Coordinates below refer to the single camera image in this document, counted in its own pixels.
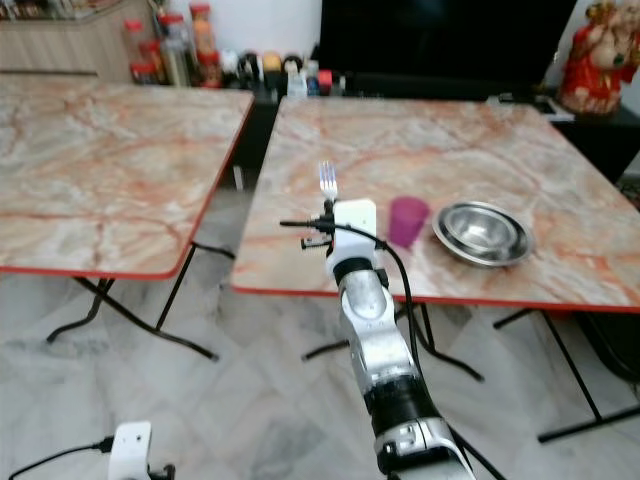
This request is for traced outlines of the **orange-filled jar with red lid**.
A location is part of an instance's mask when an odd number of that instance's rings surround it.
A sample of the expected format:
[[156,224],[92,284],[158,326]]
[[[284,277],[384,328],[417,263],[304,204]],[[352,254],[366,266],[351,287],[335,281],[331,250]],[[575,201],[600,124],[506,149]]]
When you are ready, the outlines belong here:
[[191,18],[195,50],[200,54],[218,51],[214,28],[212,28],[212,6],[209,3],[189,4],[189,18]]

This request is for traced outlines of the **stainless steel bowl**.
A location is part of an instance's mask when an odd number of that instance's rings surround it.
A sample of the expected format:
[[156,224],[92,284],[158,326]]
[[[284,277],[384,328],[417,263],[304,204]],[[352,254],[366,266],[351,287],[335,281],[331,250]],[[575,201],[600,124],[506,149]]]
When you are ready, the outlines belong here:
[[534,251],[534,237],[521,221],[484,202],[444,206],[430,225],[449,252],[479,268],[508,268]]

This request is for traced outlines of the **small red-filled jar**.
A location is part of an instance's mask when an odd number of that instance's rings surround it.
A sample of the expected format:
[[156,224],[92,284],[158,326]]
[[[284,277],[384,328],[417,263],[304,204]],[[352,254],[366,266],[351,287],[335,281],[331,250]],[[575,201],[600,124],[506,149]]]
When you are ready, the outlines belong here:
[[223,69],[221,69],[221,55],[219,51],[197,51],[196,61],[198,65],[198,78],[195,82],[198,87],[219,90],[223,82]]

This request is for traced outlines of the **red and gold statue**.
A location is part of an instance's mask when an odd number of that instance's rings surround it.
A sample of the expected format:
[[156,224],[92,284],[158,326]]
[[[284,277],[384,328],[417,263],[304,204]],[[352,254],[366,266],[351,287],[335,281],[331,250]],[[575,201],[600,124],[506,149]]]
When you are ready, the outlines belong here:
[[573,33],[556,101],[575,115],[616,113],[640,70],[640,0],[596,0]]

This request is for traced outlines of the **silver metal fork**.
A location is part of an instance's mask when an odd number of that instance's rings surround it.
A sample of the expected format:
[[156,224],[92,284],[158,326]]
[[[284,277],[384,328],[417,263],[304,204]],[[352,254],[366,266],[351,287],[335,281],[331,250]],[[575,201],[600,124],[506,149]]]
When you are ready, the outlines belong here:
[[317,168],[317,173],[319,173],[320,177],[320,191],[323,193],[325,201],[337,201],[337,170],[335,170],[334,165],[329,161],[321,161],[319,168]]

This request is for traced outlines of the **light wooden cabinet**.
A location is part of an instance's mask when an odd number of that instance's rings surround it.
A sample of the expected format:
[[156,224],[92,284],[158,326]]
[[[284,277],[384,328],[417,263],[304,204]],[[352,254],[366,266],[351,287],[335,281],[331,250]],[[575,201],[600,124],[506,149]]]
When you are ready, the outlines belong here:
[[3,20],[0,67],[4,73],[95,74],[101,81],[129,84],[131,55],[125,22],[141,20],[151,35],[154,15],[146,0],[119,3],[74,20]]

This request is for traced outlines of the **black television screen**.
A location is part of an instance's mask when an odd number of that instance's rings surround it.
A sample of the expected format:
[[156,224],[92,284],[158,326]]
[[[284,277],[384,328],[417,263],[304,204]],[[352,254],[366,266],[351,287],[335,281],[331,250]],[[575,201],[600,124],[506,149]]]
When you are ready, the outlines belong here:
[[541,81],[577,0],[323,0],[320,67],[344,72]]

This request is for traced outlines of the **black bag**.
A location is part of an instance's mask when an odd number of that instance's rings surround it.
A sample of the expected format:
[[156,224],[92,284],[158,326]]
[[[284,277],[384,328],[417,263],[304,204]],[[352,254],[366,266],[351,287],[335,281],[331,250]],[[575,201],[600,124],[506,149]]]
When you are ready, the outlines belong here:
[[575,312],[573,319],[607,369],[640,384],[640,314]]

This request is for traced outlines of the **clear jar with red lid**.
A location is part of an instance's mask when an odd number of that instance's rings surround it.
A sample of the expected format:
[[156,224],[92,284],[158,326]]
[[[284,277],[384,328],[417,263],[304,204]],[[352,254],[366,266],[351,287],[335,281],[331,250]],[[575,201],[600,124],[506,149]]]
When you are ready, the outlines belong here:
[[145,45],[147,41],[150,40],[150,37],[148,37],[145,26],[143,26],[141,20],[124,20],[123,35],[133,83],[154,83],[154,65],[152,65],[145,51]]

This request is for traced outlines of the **purple plastic cup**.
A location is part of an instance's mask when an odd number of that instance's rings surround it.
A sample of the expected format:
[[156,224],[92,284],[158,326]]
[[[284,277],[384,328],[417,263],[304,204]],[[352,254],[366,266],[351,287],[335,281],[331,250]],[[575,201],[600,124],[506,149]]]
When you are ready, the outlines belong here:
[[422,198],[394,197],[390,202],[390,227],[387,241],[406,250],[411,248],[419,239],[430,212],[430,205]]

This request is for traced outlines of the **marble-print folding table with tableware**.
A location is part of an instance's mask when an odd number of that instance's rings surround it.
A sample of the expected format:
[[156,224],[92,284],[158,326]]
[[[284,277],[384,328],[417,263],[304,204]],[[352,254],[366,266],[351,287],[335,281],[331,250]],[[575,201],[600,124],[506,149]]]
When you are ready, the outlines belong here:
[[370,198],[378,232],[390,201],[433,211],[497,206],[532,236],[529,259],[472,268],[425,228],[399,251],[413,300],[426,305],[640,314],[640,211],[529,106],[394,99],[287,99],[271,129],[230,288],[332,297],[324,252],[302,250],[297,221],[319,214],[320,165],[339,198]]

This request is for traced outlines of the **black tv stand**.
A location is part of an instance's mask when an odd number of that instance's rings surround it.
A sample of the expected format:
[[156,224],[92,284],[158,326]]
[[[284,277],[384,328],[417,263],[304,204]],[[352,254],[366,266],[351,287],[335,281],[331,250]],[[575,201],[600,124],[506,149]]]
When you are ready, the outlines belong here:
[[[280,96],[253,91],[250,113],[230,151],[221,186],[247,189],[259,178],[273,133]],[[605,179],[640,186],[640,106],[618,106],[611,115],[544,115]]]

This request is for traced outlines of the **empty marble-print folding table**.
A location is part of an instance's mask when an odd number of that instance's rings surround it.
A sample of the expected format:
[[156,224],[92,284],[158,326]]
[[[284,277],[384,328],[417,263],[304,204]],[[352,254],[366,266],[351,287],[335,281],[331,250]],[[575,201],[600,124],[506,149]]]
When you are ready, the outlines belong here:
[[102,306],[166,339],[111,297],[119,280],[180,285],[195,237],[253,105],[241,90],[72,76],[0,84],[0,270],[67,276]]

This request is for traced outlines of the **tall clear red-capped bottle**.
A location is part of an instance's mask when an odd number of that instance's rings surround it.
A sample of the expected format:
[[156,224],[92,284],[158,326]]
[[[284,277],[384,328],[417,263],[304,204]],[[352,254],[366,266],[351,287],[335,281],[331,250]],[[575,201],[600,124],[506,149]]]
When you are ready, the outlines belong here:
[[163,31],[163,58],[166,76],[172,86],[177,88],[191,87],[191,32],[186,18],[178,13],[165,13],[159,18]]

